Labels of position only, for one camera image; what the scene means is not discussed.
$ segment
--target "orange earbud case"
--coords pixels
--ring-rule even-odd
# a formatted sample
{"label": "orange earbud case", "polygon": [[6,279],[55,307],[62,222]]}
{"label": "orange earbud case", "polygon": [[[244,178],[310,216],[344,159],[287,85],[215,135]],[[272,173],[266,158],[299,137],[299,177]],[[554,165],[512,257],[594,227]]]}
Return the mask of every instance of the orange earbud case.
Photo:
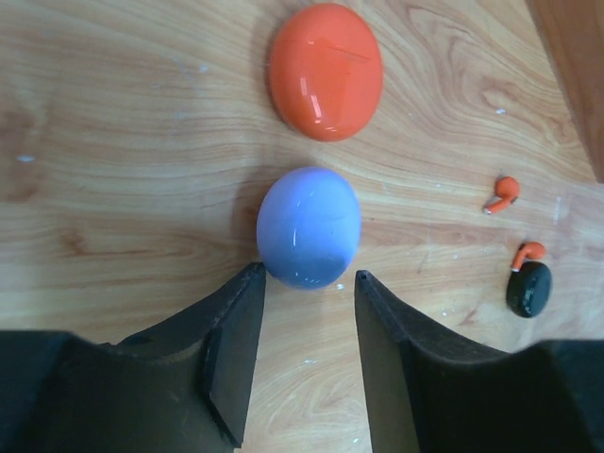
{"label": "orange earbud case", "polygon": [[279,31],[269,84],[283,119],[309,137],[337,141],[369,123],[381,95],[378,42],[354,11],[319,4]]}

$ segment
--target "earbud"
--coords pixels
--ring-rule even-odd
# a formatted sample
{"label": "earbud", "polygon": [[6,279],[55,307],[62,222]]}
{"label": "earbud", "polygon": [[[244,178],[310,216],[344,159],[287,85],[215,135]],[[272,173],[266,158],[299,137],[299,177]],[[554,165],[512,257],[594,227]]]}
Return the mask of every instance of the earbud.
{"label": "earbud", "polygon": [[545,256],[546,250],[541,243],[525,243],[520,247],[516,258],[513,259],[512,272],[520,271],[526,258],[529,260],[540,260]]}
{"label": "earbud", "polygon": [[502,177],[495,184],[495,195],[501,198],[487,206],[484,212],[491,215],[504,210],[520,195],[520,184],[511,176]]}

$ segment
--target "orange earbud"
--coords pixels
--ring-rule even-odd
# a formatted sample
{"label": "orange earbud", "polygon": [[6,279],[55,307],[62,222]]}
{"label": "orange earbud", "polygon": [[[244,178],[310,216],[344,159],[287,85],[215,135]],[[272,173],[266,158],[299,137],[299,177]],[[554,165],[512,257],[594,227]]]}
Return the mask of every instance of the orange earbud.
{"label": "orange earbud", "polygon": [[511,176],[502,177],[495,184],[495,195],[501,199],[484,209],[489,215],[497,214],[516,201],[520,195],[520,184]]}
{"label": "orange earbud", "polygon": [[546,250],[542,243],[525,243],[520,247],[516,257],[513,259],[512,272],[520,271],[526,258],[529,260],[540,260],[545,256]]}

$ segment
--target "blue egg-shaped object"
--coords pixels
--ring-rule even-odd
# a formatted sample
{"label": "blue egg-shaped object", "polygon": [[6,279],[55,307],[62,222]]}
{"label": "blue egg-shaped object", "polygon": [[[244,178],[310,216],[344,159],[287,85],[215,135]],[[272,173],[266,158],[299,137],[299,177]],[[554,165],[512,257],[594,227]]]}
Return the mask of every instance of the blue egg-shaped object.
{"label": "blue egg-shaped object", "polygon": [[268,191],[258,214],[260,257],[273,277],[293,288],[333,283],[354,258],[360,238],[357,196],[327,168],[288,173]]}

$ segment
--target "wooden surface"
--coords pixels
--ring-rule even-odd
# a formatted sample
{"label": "wooden surface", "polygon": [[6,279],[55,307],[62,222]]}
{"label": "wooden surface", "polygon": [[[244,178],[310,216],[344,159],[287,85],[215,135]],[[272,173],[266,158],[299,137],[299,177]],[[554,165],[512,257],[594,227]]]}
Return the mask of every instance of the wooden surface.
{"label": "wooden surface", "polygon": [[528,0],[599,182],[604,182],[604,2]]}
{"label": "wooden surface", "polygon": [[[277,178],[332,168],[361,248],[324,291],[268,283],[243,451],[368,452],[355,270],[505,350],[602,337],[604,188],[523,1],[348,2],[385,85],[340,143],[283,125],[265,88],[268,42],[304,4],[0,0],[0,328],[115,342],[157,323],[256,257]],[[500,175],[522,194],[489,217]],[[504,301],[526,239],[554,276],[531,321]]]}

